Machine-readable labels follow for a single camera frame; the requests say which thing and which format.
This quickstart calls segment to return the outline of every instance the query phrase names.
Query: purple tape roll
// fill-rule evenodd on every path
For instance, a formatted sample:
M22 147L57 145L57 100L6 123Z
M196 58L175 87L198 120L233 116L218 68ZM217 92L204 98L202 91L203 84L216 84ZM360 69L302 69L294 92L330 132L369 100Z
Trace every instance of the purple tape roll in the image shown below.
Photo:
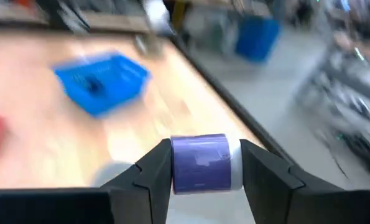
M224 134L172 137L176 194L231 189L229 144Z

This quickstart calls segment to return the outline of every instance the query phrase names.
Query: blue bin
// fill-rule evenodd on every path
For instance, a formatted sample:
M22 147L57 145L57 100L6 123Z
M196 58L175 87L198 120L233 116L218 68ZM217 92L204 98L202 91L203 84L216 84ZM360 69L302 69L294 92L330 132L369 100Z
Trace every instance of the blue bin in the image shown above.
M236 53L252 62L265 62L279 35L279 23L273 19L248 17L239 26Z
M119 53L95 55L53 67L66 94L92 116L139 96L149 72Z

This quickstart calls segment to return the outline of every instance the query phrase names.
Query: tape roll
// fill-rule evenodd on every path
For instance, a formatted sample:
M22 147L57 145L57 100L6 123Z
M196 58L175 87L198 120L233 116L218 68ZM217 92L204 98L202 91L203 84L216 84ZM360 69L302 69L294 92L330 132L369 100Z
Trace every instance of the tape roll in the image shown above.
M172 137L175 194L236 190L243 185L241 147L224 134Z

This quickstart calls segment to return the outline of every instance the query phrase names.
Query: gray floor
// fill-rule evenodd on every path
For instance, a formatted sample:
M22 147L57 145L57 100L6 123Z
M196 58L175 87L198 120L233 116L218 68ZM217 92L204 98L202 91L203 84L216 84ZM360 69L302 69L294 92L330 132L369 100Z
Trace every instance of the gray floor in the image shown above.
M319 141L318 126L310 126L315 115L294 100L325 50L326 43L316 35L286 27L264 65L193 52L302 168L344 189L370 189L370 173L359 160L347 149L330 151Z

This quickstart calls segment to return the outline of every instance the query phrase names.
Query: wooden table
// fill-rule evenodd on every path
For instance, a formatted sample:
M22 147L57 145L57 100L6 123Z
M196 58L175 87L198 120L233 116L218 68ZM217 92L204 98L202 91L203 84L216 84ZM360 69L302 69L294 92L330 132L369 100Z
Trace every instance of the wooden table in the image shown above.
M51 66L117 50L150 70L141 99L94 119L65 94ZM0 188L79 187L111 161L135 162L171 135L228 133L262 146L168 40L142 58L128 36L0 30Z

